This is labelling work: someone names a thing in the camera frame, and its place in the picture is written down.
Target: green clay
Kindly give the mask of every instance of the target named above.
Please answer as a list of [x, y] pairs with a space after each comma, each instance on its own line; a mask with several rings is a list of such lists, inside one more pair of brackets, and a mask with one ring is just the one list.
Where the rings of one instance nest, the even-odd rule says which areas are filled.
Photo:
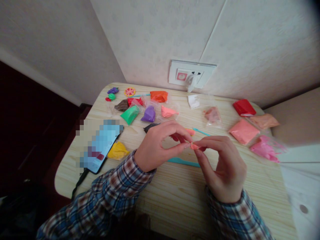
[[127, 122], [127, 124], [130, 126], [130, 124], [133, 122], [133, 120], [138, 116], [139, 114], [139, 108], [134, 105], [133, 107], [127, 109], [124, 113], [122, 113], [120, 116]]
[[110, 93], [108, 95], [108, 97], [111, 99], [111, 100], [115, 100], [116, 99], [116, 95], [114, 95], [113, 93]]

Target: yellow clay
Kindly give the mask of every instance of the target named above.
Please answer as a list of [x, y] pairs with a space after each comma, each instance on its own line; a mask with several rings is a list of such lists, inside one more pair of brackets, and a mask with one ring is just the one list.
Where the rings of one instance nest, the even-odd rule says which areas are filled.
[[120, 160], [124, 156], [127, 156], [129, 151], [126, 150], [126, 147], [121, 142], [116, 142], [113, 144], [112, 148], [108, 153], [108, 158], [113, 158]]

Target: wall socket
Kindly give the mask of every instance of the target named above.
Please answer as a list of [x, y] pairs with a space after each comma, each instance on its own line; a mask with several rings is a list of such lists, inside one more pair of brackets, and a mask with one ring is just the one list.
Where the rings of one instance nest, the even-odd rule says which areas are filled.
[[195, 74], [199, 75], [195, 88], [203, 88], [216, 67], [217, 65], [213, 64], [172, 60], [170, 63], [169, 83], [188, 86], [188, 77]]

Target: plaid sleeve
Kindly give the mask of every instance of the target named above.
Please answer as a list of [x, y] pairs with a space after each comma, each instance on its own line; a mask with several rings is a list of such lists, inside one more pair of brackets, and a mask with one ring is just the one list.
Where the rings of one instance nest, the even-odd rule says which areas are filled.
[[271, 233], [258, 213], [256, 206], [245, 190], [241, 198], [233, 204], [219, 202], [208, 186], [207, 203], [214, 220], [219, 239], [273, 239]]
[[129, 212], [156, 169], [145, 173], [134, 160], [133, 151], [116, 169], [93, 181], [87, 192], [49, 218], [37, 239], [83, 239], [106, 236], [114, 219]]

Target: teal plastic tool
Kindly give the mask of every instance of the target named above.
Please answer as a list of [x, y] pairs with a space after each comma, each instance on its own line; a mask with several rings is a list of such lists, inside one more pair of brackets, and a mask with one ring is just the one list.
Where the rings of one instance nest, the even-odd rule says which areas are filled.
[[145, 95], [145, 96], [150, 96], [150, 94], [142, 94], [142, 95], [134, 95], [134, 96], [132, 96], [132, 97], [141, 97], [141, 96], [143, 96], [143, 95]]
[[179, 164], [189, 165], [193, 167], [200, 167], [199, 163], [185, 161], [185, 160], [182, 160], [181, 158], [170, 158], [168, 162], [179, 163]]
[[211, 136], [211, 135], [209, 135], [209, 134], [207, 134], [207, 133], [204, 133], [204, 132], [200, 131], [200, 130], [197, 129], [197, 128], [193, 128], [193, 130], [195, 130], [196, 132], [201, 132], [201, 133], [203, 133], [204, 135]]

